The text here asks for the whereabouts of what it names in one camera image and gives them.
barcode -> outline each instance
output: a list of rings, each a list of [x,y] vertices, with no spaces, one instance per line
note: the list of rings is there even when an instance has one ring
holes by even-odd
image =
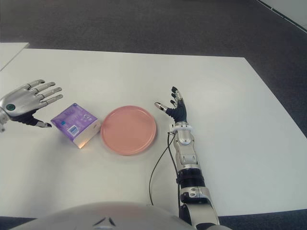
[[[79,132],[77,126],[70,127],[68,131],[72,134],[73,137]]]

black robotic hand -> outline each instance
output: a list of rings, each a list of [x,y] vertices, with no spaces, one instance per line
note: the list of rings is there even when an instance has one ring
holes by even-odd
[[[159,102],[156,102],[154,104],[157,108],[161,109],[167,115],[172,117],[174,119],[175,123],[177,123],[177,122],[187,122],[187,111],[186,111],[186,107],[184,105],[183,98],[182,98],[179,90],[174,86],[172,88],[172,97],[175,99],[175,102],[173,100],[171,100],[171,103],[173,104],[175,109],[168,108],[168,107],[166,107],[165,105],[163,105]]]
[[[35,119],[33,114],[38,109],[63,97],[60,94],[47,98],[61,91],[62,88],[60,87],[42,92],[54,85],[54,82],[45,83],[44,80],[35,80],[2,97],[0,99],[0,132],[4,131],[3,124],[8,120],[22,122],[31,126],[51,127],[51,124]]]

purple box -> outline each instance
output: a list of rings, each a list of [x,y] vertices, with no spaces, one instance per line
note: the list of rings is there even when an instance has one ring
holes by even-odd
[[[100,130],[100,121],[74,103],[51,122],[80,149]]]

green dot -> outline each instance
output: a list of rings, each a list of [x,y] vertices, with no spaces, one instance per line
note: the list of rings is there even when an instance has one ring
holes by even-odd
[[[15,108],[16,108],[16,107],[15,107],[15,105],[13,105],[13,104],[8,104],[8,105],[6,106],[6,109],[7,109],[7,110],[10,110],[10,111],[13,111]]]

robot forearm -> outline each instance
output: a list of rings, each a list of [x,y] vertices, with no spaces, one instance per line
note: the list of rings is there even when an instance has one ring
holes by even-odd
[[[175,135],[177,183],[180,185],[180,200],[183,203],[179,217],[197,229],[219,225],[194,149],[191,126],[187,122],[177,122],[172,133]]]

